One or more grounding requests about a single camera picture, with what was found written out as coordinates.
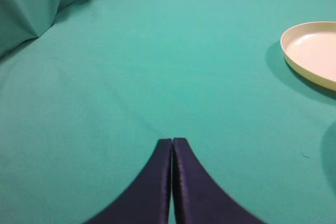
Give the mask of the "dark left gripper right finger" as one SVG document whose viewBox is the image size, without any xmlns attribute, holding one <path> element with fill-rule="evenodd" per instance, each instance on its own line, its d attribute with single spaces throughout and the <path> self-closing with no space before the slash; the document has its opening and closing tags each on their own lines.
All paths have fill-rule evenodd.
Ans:
<svg viewBox="0 0 336 224">
<path fill-rule="evenodd" d="M 187 139 L 173 140 L 172 161 L 176 223 L 263 223 L 218 186 Z"/>
</svg>

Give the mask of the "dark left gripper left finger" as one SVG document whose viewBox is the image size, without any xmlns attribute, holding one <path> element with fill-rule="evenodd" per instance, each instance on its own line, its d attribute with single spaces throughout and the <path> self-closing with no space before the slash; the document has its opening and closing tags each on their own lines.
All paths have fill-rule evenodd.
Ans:
<svg viewBox="0 0 336 224">
<path fill-rule="evenodd" d="M 159 139 L 133 182 L 86 223 L 168 223 L 172 140 Z"/>
</svg>

